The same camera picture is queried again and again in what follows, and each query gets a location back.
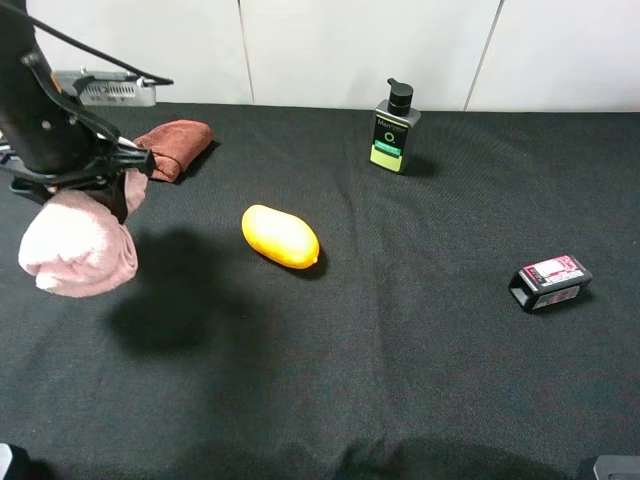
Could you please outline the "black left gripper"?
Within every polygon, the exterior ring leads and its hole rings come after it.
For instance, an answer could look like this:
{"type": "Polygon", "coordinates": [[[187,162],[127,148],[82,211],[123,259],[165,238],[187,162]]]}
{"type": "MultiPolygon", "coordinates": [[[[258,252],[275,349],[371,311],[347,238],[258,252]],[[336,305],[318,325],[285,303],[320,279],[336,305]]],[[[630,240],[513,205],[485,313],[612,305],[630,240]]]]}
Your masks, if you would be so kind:
{"type": "Polygon", "coordinates": [[[127,146],[120,131],[66,94],[39,49],[1,56],[1,169],[10,191],[45,204],[59,190],[94,192],[94,199],[124,224],[126,173],[149,177],[155,160],[127,146]]]}

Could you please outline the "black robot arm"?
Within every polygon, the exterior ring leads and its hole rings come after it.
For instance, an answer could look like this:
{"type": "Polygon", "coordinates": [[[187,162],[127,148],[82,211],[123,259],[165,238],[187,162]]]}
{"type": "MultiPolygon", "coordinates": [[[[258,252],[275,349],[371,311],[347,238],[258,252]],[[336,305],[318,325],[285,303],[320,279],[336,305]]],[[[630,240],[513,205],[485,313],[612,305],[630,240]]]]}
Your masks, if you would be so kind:
{"type": "Polygon", "coordinates": [[[125,175],[149,176],[147,149],[121,142],[120,131],[65,93],[35,37],[23,1],[1,4],[1,169],[14,193],[44,204],[80,190],[124,222],[125,175]]]}

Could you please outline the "grey robot base left corner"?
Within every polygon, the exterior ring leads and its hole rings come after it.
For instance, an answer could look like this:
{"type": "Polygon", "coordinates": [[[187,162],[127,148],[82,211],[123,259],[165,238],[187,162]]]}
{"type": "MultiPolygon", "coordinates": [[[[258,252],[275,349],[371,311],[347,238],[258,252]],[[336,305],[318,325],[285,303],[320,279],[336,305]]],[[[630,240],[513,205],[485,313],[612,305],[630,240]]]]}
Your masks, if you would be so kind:
{"type": "Polygon", "coordinates": [[[27,452],[17,446],[0,444],[0,480],[25,480],[31,460],[27,452]]]}

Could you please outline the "grey robot base right corner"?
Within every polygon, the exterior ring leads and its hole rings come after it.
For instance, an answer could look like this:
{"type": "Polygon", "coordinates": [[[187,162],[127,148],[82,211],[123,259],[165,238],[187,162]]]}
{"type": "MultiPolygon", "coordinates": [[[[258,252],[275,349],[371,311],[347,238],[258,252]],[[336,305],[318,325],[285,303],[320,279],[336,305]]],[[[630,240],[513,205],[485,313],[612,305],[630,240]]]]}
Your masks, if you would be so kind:
{"type": "Polygon", "coordinates": [[[639,480],[640,457],[600,455],[584,460],[578,469],[580,480],[639,480]]]}

